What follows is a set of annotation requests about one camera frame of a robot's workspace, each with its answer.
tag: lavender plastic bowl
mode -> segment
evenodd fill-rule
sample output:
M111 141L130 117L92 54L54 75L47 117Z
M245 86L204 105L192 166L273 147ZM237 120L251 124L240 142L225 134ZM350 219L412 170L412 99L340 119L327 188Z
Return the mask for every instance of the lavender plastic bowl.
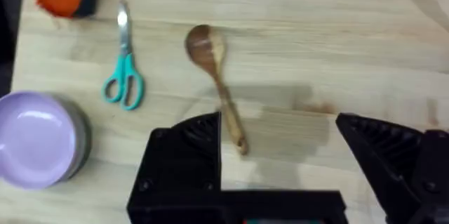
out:
M31 91L0 99L0 178L25 189L67 179L86 153L86 124L72 107Z

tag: spoon handle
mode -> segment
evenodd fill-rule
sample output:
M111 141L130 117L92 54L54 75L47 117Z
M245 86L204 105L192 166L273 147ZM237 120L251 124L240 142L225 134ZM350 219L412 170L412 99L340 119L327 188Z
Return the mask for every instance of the spoon handle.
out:
M231 95L229 94L227 87L221 81L216 81L216 84L222 102L222 112L226 119L232 142L237 147L239 153L245 155L248 153L248 143L243 134L243 127L235 105L232 102Z

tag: teal scissors handle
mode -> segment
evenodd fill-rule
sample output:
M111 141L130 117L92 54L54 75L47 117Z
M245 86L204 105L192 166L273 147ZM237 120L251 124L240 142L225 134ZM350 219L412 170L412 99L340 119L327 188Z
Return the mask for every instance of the teal scissors handle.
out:
M137 88L137 95L133 103L128 105L128 92L130 91L131 80ZM112 84L117 83L119 87L115 96L109 95ZM115 72L110 76L103 85L102 94L104 99L109 103L120 101L120 106L124 110L134 110L139 106L143 97L144 83L143 78L135 70L133 66L133 57L129 53L126 56L120 55L117 60Z

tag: wood grain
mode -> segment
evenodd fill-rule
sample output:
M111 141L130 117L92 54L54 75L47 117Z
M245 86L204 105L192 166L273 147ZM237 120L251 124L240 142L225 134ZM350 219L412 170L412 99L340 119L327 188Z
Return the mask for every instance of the wood grain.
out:
M449 0L126 1L147 82L131 113L100 95L119 52L119 0L99 0L94 18L56 22L23 1L13 88L76 101L92 120L93 151L78 176L48 190L0 183L0 223L128 223L151 130L217 107L213 81L183 46L202 23L227 38L223 75L251 146L240 158L222 132L224 189L336 189L351 223L384 223L335 115L449 127Z

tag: light wood surface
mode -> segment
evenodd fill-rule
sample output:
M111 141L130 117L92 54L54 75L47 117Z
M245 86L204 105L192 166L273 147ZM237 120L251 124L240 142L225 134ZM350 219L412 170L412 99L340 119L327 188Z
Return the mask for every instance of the light wood surface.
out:
M93 123L93 151L72 180L39 192L0 182L0 223L129 223L125 205L152 129L215 111L212 79L187 57L195 25L220 28L223 76L250 144L222 136L223 188L340 190L351 223L384 214L335 126L338 112L449 125L449 0L126 0L142 106L105 103L119 52L119 0L90 20L54 21L24 0L13 89L63 93Z

